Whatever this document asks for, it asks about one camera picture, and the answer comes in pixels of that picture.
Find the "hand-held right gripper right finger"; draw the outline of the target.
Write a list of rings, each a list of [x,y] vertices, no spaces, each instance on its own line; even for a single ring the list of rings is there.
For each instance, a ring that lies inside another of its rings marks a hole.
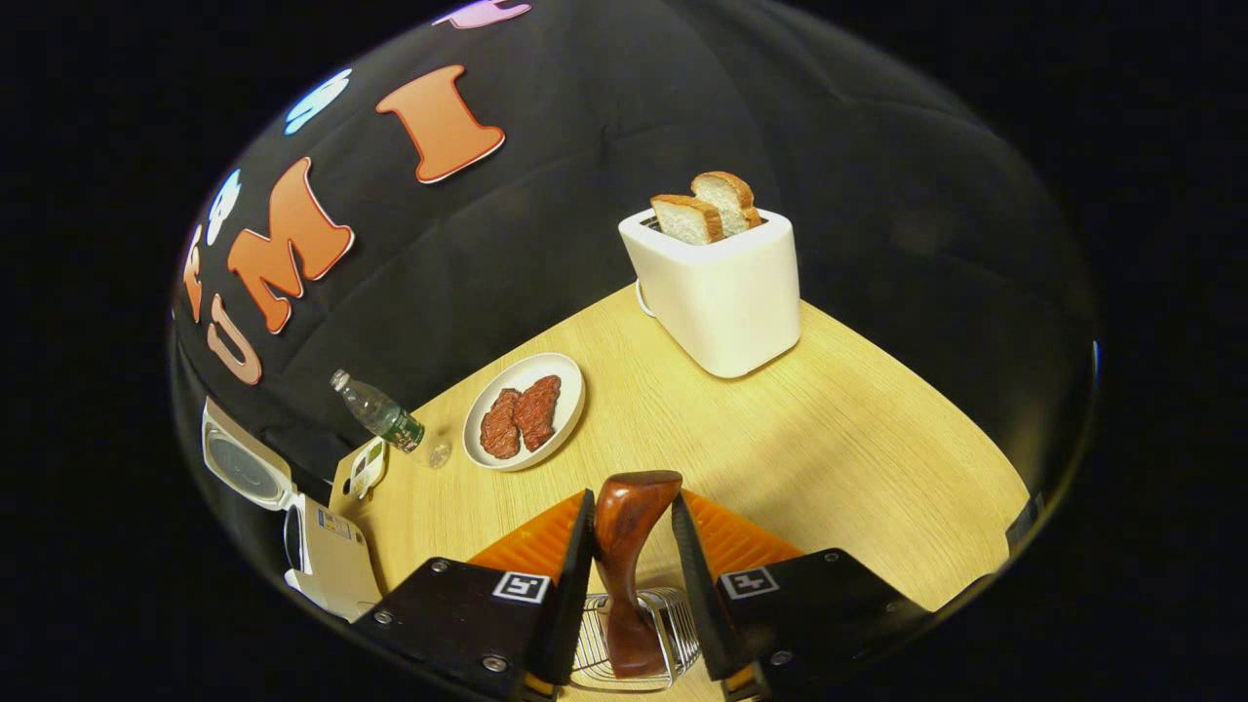
[[[706,672],[728,701],[829,701],[932,620],[842,550],[806,555],[691,490],[671,510]]]

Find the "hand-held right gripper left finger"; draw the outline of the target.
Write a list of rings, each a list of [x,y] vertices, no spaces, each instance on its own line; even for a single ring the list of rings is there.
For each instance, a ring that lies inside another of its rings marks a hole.
[[[414,701],[553,701],[570,683],[597,498],[584,488],[474,560],[432,557],[351,627]]]

